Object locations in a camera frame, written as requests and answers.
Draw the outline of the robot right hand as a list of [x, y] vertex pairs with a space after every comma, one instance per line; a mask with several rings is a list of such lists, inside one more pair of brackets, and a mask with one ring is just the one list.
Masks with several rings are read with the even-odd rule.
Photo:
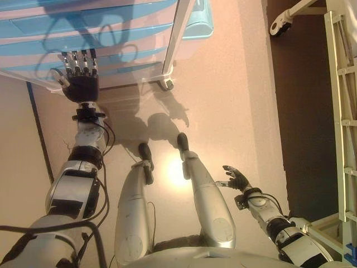
[[235, 190], [240, 190], [242, 193], [245, 192], [246, 189], [251, 188], [251, 184], [248, 179], [236, 168], [224, 165], [223, 169], [225, 173], [229, 177], [228, 181], [216, 181], [216, 186], [228, 187]]

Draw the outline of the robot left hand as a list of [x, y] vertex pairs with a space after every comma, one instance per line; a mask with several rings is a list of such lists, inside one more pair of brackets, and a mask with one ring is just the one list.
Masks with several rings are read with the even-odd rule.
[[61, 53], [65, 71], [51, 68], [50, 73], [72, 102], [96, 102], [99, 95], [98, 61], [95, 49]]

